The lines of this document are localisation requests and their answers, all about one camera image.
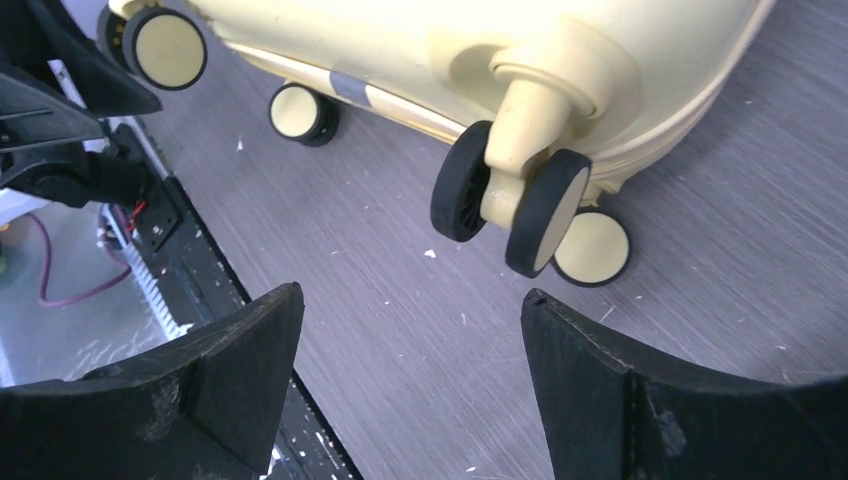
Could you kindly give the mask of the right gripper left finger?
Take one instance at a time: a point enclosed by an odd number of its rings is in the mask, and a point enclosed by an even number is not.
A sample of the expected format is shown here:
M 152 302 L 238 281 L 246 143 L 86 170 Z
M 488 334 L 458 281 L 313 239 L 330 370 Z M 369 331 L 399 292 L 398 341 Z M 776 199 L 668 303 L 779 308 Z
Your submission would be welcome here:
M 296 283 L 73 381 L 1 392 L 5 479 L 255 479 L 304 315 Z

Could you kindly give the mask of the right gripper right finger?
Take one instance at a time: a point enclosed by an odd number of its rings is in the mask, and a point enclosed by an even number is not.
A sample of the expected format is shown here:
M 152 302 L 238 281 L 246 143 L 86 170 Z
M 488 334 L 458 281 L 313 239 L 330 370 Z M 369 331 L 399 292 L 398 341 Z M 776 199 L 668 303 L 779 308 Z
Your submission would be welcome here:
M 521 327 L 558 479 L 843 479 L 847 381 L 780 385 L 706 368 L 546 292 Z

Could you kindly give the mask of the yellow hard-shell suitcase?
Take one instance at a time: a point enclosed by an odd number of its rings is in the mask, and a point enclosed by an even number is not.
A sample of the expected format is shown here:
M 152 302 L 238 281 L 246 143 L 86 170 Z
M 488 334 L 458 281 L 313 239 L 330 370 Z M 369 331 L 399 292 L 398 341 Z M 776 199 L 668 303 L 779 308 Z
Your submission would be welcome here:
M 572 284 L 627 268 L 626 227 L 599 197 L 664 157 L 702 119 L 770 1 L 110 1 L 106 51 L 150 84 L 202 76 L 206 22 L 284 79 L 282 137 L 327 143 L 347 103 L 449 145 L 431 224 L 465 242 L 509 231 L 506 264 Z

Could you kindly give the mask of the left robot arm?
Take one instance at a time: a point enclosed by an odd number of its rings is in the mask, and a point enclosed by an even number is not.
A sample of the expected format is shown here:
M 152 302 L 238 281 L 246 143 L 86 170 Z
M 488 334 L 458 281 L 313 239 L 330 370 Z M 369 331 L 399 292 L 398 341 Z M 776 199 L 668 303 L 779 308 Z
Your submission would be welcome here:
M 153 175 L 140 144 L 107 121 L 161 108 L 62 2 L 2 2 L 2 187 L 74 208 L 132 207 Z

